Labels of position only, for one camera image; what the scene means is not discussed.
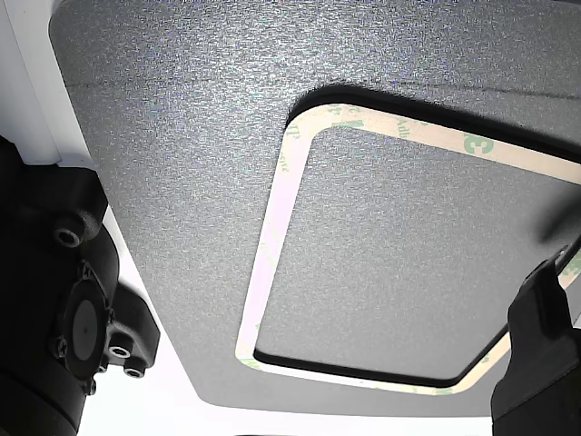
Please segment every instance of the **black mount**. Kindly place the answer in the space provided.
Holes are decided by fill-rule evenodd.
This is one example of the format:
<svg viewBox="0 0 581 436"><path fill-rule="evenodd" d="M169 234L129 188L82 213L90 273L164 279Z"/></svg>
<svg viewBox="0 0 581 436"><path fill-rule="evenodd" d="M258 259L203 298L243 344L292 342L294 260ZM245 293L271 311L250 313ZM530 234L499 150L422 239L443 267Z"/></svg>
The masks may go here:
<svg viewBox="0 0 581 436"><path fill-rule="evenodd" d="M73 436L97 372L154 364L160 331L118 283L106 208L95 172L24 165L0 138L0 434Z"/></svg>
<svg viewBox="0 0 581 436"><path fill-rule="evenodd" d="M508 309L512 354L492 395L495 436L581 434L581 331L557 278L567 253L541 263Z"/></svg>

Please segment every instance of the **bolt head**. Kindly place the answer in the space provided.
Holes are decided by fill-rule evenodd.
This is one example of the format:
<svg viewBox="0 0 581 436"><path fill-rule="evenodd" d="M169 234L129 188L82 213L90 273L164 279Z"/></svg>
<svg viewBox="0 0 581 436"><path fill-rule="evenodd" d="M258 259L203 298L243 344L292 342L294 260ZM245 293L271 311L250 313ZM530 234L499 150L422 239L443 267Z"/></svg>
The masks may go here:
<svg viewBox="0 0 581 436"><path fill-rule="evenodd" d="M59 218L54 223L54 239L66 248L76 248L83 242L84 225L70 216Z"/></svg>
<svg viewBox="0 0 581 436"><path fill-rule="evenodd" d="M91 277L91 267L86 262L83 262L83 267L81 269L81 276L84 279L88 279Z"/></svg>
<svg viewBox="0 0 581 436"><path fill-rule="evenodd" d="M54 340L53 354L56 359L64 359L68 351L68 343L62 336Z"/></svg>
<svg viewBox="0 0 581 436"><path fill-rule="evenodd" d="M89 393L87 395L95 395L97 393L97 382L94 379L91 379L89 385Z"/></svg>

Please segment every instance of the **gray textured panel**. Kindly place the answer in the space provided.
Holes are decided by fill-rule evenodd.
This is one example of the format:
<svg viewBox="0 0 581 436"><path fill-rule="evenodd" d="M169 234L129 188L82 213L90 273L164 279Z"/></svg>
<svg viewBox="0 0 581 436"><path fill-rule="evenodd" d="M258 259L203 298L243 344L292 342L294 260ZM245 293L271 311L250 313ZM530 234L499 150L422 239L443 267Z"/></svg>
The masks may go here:
<svg viewBox="0 0 581 436"><path fill-rule="evenodd" d="M75 112L201 398L275 411L489 414L506 359L446 398L236 362L261 219L287 113L321 85L360 84L577 139L579 23L574 6L540 0L63 4L51 39Z"/></svg>
<svg viewBox="0 0 581 436"><path fill-rule="evenodd" d="M348 128L320 133L267 311L262 352L457 377L507 321L518 286L570 243L531 238L581 187Z"/></svg>

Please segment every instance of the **black plastic bracket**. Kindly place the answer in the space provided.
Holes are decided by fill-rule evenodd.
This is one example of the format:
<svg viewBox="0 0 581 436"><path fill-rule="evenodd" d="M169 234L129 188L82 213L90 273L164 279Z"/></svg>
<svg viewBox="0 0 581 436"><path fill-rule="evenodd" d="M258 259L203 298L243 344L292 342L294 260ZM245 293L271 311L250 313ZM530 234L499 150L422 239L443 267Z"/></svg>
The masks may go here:
<svg viewBox="0 0 581 436"><path fill-rule="evenodd" d="M0 137L0 429L12 436L76 434L103 365L136 377L154 363L160 330L118 283L107 205L94 171L24 165ZM127 355L110 359L119 335Z"/></svg>
<svg viewBox="0 0 581 436"><path fill-rule="evenodd" d="M541 263L508 309L512 354L492 396L495 436L581 434L581 331L557 279L562 257Z"/></svg>

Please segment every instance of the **adhesive tape frame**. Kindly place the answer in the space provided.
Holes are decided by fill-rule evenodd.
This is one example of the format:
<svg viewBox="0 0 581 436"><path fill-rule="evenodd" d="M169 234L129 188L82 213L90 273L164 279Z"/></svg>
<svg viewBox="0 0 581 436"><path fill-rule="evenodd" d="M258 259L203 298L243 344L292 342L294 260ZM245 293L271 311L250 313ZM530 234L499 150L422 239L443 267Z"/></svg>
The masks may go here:
<svg viewBox="0 0 581 436"><path fill-rule="evenodd" d="M510 350L507 326L458 377L447 380L305 362L272 356L256 350L261 320L291 221L311 142L315 135L335 126L403 138L576 184L581 184L581 164L441 124L355 104L316 105L298 114L287 126L244 304L236 342L236 358L255 370L319 382L423 395L449 395L465 391ZM569 286L580 272L581 253L577 253L559 275L561 286L563 288Z"/></svg>

